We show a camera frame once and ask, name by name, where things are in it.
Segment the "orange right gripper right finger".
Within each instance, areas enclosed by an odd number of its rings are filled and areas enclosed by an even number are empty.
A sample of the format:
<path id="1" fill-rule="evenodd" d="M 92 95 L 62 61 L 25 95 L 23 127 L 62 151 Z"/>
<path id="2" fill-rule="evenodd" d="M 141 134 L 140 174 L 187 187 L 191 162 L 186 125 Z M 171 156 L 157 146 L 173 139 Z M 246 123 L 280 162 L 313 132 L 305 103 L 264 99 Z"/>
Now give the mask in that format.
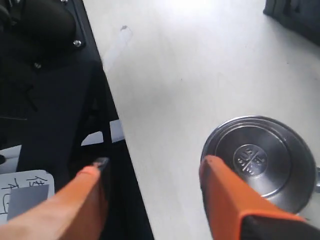
<path id="1" fill-rule="evenodd" d="M 207 155 L 199 181 L 215 240 L 318 240 L 320 230 L 261 197 L 224 161 Z"/>

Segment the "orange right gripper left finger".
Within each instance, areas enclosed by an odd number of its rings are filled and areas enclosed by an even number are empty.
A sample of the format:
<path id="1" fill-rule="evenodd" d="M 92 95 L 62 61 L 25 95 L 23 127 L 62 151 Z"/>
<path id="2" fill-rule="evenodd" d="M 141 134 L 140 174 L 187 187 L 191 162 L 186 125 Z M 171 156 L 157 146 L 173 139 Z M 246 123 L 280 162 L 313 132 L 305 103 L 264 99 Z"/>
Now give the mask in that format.
<path id="1" fill-rule="evenodd" d="M 54 196 L 0 227 L 2 240 L 98 240 L 111 191 L 110 160 L 97 158 Z"/>

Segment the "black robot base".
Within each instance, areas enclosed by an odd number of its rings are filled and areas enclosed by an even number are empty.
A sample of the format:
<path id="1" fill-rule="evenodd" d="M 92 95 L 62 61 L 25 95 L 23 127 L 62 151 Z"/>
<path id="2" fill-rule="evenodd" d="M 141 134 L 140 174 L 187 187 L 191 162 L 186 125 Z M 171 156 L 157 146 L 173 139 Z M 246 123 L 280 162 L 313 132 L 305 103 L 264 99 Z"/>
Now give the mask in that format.
<path id="1" fill-rule="evenodd" d="M 83 2 L 1 1 L 0 175 L 44 170 L 55 195 L 104 157 L 110 197 L 98 240 L 153 239 Z"/>

